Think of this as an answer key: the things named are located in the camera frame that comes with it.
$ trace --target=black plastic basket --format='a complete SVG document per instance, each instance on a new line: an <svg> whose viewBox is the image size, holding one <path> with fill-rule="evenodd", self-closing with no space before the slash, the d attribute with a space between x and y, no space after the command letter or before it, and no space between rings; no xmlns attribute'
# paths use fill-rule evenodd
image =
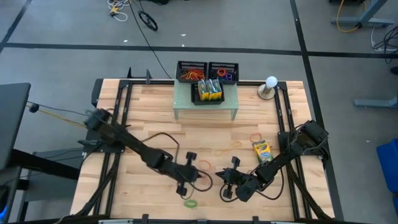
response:
<svg viewBox="0 0 398 224"><path fill-rule="evenodd" d="M178 79L180 82L184 82L184 83L198 82L199 80L188 80L188 79L180 78L189 69L201 70L201 71L203 71L203 74L205 74L205 79L208 78L207 62L183 62L183 61L178 61L178 63L177 63L177 70L175 72L175 78Z"/></svg>
<svg viewBox="0 0 398 224"><path fill-rule="evenodd" d="M225 69L227 73L232 74L232 80L225 80L219 78L217 71L219 69ZM234 85L239 81L239 64L238 63L224 63L224 62L209 62L209 79L219 78L220 82L226 85Z"/></svg>
<svg viewBox="0 0 398 224"><path fill-rule="evenodd" d="M220 100L202 101L202 100L200 100L200 96L199 96L198 84L192 83L191 84L191 101L194 105L220 105L222 102L225 101L224 88L223 88L222 83L220 83L220 88L222 91Z"/></svg>

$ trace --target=wooden tabletop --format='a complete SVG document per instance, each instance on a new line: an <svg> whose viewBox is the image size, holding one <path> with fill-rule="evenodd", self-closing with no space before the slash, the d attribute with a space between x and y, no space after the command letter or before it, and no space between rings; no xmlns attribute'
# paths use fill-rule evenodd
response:
<svg viewBox="0 0 398 224"><path fill-rule="evenodd" d="M116 79L104 80L98 101L99 108L108 109L114 106L118 82ZM303 83L287 82L287 86L294 122L296 125L302 124L311 119ZM171 134L181 145L178 163L184 164L186 153L191 151L197 153L197 159L193 164L199 169L209 168L209 165L203 161L211 164L208 172L214 180L213 187L207 192L195 191L192 199L198 202L198 207L186 208L183 206L184 201L175 193L176 181L150 170L135 152L126 149L119 165L111 217L141 218L142 214L147 213L149 218L156 219L251 220L253 216L258 216L260 220L293 220L285 169L284 191L275 201L254 194L246 203L239 200L225 203L219 198L223 181L215 175L215 172L232 166L233 156L240 158L241 164L238 170L242 172L247 172L258 165L249 140L254 133L261 133L262 138L270 143L272 155L274 157L278 155L279 125L275 101L260 99L257 96L258 86L238 86L239 110L235 121L230 120L229 111L181 111L180 119L175 120L172 109L173 87L173 85L133 85L127 119L127 124L130 126L127 129L138 139L147 138L158 132ZM171 154L175 154L176 151L175 143L165 136L158 136L146 144L164 149ZM71 214L79 211L96 190L103 157L102 153L92 153L83 164ZM321 160L316 156L301 158L308 191L325 213L334 217ZM275 181L264 193L270 197L277 195L281 180L279 172ZM196 182L196 186L201 189L206 188L208 184L208 179ZM192 188L190 186L187 188L189 194ZM107 191L106 189L104 193L100 213L104 213L106 204L104 198ZM301 195L297 188L296 191L300 214L304 217Z"/></svg>

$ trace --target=green ring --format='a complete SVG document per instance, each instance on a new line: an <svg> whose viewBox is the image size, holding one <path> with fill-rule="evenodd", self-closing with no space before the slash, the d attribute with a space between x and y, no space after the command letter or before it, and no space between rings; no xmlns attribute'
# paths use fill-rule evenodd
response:
<svg viewBox="0 0 398 224"><path fill-rule="evenodd" d="M196 200L186 200L184 202L184 206L187 208L194 209L198 206L198 202Z"/></svg>

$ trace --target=gray floor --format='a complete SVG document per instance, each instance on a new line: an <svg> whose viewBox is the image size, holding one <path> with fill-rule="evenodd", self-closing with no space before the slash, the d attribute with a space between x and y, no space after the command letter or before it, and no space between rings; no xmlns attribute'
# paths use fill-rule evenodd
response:
<svg viewBox="0 0 398 224"><path fill-rule="evenodd" d="M0 39L23 4L23 0L0 0ZM160 27L156 33L144 28L152 45L300 50L288 0L173 0L166 6L149 2L143 5ZM297 7L308 50L373 53L371 29L345 34L330 24L338 6L331 6L326 0L297 0ZM397 8L397 1L389 1L377 17L398 21ZM361 11L362 6L346 6L342 15ZM33 0L9 42L146 45L127 9L129 20L125 23L110 18L106 12L105 1ZM388 30L376 29L375 41ZM263 80L273 75L280 80L303 80L308 90L301 56L157 54L169 73L174 72L178 60L238 62L241 79ZM387 99L396 94L398 77L390 74L389 68L398 65L398 60L386 65L383 59L310 57L310 63L330 133L345 219L398 223L376 154L378 145L397 137L397 111L353 106L357 98ZM29 82L30 101L84 111L91 108L95 79L124 77L128 67L138 76L148 68L154 78L165 78L151 52L5 48L0 54L0 83ZM82 120L73 114L61 115ZM83 129L26 112L16 148L27 152L73 148L79 147L76 141L84 137ZM60 217L68 213L71 203L71 198L36 202L30 206L27 219Z"/></svg>

